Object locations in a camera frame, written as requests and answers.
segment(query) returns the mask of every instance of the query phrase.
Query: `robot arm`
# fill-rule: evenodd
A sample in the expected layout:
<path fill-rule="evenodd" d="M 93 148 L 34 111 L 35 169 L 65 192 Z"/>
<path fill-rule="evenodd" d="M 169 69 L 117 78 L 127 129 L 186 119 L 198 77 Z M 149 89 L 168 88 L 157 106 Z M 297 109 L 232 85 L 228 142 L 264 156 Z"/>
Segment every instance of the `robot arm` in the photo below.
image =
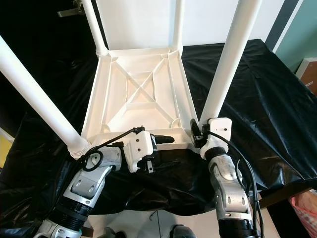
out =
<path fill-rule="evenodd" d="M 236 170 L 231 157 L 227 155 L 228 145 L 208 133 L 213 132 L 229 141 L 231 120 L 210 119 L 209 123 L 203 126 L 203 133 L 200 133 L 196 122 L 192 120 L 191 128 L 193 142 L 196 147 L 201 147 L 200 155 L 208 162 L 210 180 L 215 190 L 220 236 L 222 238 L 259 238 L 260 233 L 253 224 L 255 219 L 251 214 L 248 197 L 239 182 L 242 180 L 242 175 L 239 170 Z"/>
<path fill-rule="evenodd" d="M 105 186 L 106 176 L 121 168 L 122 158 L 126 159 L 131 173 L 136 172 L 139 166 L 137 163 L 141 160 L 144 161 L 140 164 L 144 170 L 149 173 L 154 171 L 152 159 L 157 150 L 155 137 L 143 127 L 135 128 L 133 132 L 136 135 L 126 146 L 120 142 L 111 146 L 104 144 L 85 155 L 84 167 L 74 176 L 53 212 L 43 221 L 35 238 L 79 238 L 81 228 Z M 158 139 L 161 142 L 173 142 L 168 136 L 158 136 Z"/>

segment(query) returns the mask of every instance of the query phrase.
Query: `screw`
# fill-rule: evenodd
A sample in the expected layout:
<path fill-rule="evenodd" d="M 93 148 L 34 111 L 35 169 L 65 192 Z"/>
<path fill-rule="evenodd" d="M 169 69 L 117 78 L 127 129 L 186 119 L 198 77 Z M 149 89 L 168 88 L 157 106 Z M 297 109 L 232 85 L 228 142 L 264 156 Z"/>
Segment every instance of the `screw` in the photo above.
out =
<path fill-rule="evenodd" d="M 90 189 L 89 189 L 89 192 L 92 192 L 92 191 L 94 190 L 94 188 L 95 188 L 95 186 L 92 185 L 92 186 L 90 187 Z"/>
<path fill-rule="evenodd" d="M 81 184 L 81 179 L 78 180 L 78 182 L 76 183 L 76 187 L 78 187 Z"/>

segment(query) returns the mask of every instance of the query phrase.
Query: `metal bracket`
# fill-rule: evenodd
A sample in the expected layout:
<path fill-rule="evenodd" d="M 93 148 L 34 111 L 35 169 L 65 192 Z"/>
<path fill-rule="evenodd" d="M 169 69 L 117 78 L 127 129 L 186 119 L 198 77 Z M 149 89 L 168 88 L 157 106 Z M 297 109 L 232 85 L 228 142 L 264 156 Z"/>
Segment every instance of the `metal bracket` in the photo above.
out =
<path fill-rule="evenodd" d="M 58 11 L 57 12 L 58 16 L 66 17 L 66 16 L 75 16 L 75 15 L 85 15 L 84 7 L 81 0 L 74 0 L 73 6 L 75 7 L 73 9 Z"/>

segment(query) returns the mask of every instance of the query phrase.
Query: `yellow object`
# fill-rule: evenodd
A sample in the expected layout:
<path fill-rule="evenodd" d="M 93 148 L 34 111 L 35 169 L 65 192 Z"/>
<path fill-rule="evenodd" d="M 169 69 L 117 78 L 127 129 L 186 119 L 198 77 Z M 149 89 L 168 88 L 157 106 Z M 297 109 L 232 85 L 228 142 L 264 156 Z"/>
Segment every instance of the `yellow object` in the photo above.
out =
<path fill-rule="evenodd" d="M 12 143 L 0 135 L 0 168 L 3 168 L 6 156 L 11 148 Z"/>

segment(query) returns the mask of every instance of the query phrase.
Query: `wire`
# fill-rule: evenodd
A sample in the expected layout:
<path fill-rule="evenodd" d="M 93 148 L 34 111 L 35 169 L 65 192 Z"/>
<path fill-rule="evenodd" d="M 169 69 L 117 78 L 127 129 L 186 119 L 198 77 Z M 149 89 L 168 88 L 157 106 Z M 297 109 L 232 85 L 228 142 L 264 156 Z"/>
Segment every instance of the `wire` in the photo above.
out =
<path fill-rule="evenodd" d="M 158 231 L 159 231 L 159 238 L 162 237 L 162 235 L 160 234 L 160 226 L 159 226 L 159 211 L 157 210 L 157 216 L 158 216 Z"/>
<path fill-rule="evenodd" d="M 98 145 L 98 146 L 95 146 L 95 147 L 89 149 L 89 150 L 87 151 L 87 153 L 86 153 L 85 155 L 83 155 L 83 156 L 78 160 L 78 162 L 82 164 L 82 169 L 83 169 L 84 171 L 87 171 L 87 172 L 91 172 L 91 171 L 95 170 L 96 168 L 99 167 L 99 165 L 102 163 L 102 161 L 103 161 L 103 159 L 104 159 L 104 155 L 103 155 L 102 152 L 99 151 L 98 149 L 100 149 L 101 147 L 104 147 L 104 146 L 106 146 L 106 145 L 109 145 L 109 144 L 115 142 L 116 140 L 121 139 L 121 138 L 125 137 L 126 135 L 128 135 L 128 134 L 130 134 L 130 133 L 132 133 L 132 132 L 138 133 L 138 132 L 140 132 L 142 129 L 143 129 L 142 127 L 134 127 L 134 128 L 132 128 L 132 129 L 126 131 L 125 133 L 123 133 L 123 134 L 121 134 L 121 135 L 119 135 L 119 136 L 117 136 L 117 137 L 115 137 L 115 138 L 113 138 L 113 139 L 111 139 L 111 140 L 106 141 L 105 143 L 103 143 L 103 144 L 101 144 L 101 145 Z M 89 156 L 91 156 L 92 154 L 96 154 L 96 153 L 100 155 L 99 161 L 98 161 L 93 167 L 87 168 L 86 166 L 87 166 L 87 162 L 88 162 Z"/>
<path fill-rule="evenodd" d="M 247 165 L 247 168 L 248 168 L 248 171 L 249 171 L 250 177 L 251 177 L 251 185 L 252 185 L 252 193 L 253 193 L 253 204 L 254 204 L 253 205 L 253 229 L 256 232 L 256 230 L 257 230 L 257 225 L 256 225 L 257 224 L 257 213 L 258 213 L 259 214 L 259 218 L 260 218 L 261 238 L 264 238 L 264 229 L 263 229 L 264 224 L 263 224 L 263 217 L 262 217 L 261 209 L 260 209 L 260 203 L 259 203 L 259 199 L 258 199 L 257 184 L 256 184 L 254 173 L 253 173 L 253 170 L 251 168 L 251 165 L 250 165 L 249 161 L 247 161 L 247 159 L 243 156 L 243 154 L 240 152 L 240 150 L 232 142 L 228 141 L 227 139 L 223 138 L 222 136 L 220 136 L 220 135 L 218 135 L 216 133 L 213 133 L 211 131 L 207 131 L 207 133 L 209 135 L 213 135 L 214 137 L 217 137 L 220 140 L 223 140 L 224 142 L 226 142 L 232 149 L 234 149 L 239 154 L 239 156 L 243 159 L 243 162 Z M 235 168 L 236 176 L 238 178 L 239 184 L 243 188 L 245 188 L 245 186 L 242 185 L 242 182 L 240 181 L 239 174 L 237 173 L 238 172 L 239 162 L 240 162 L 240 159 L 236 163 L 236 168 Z"/>

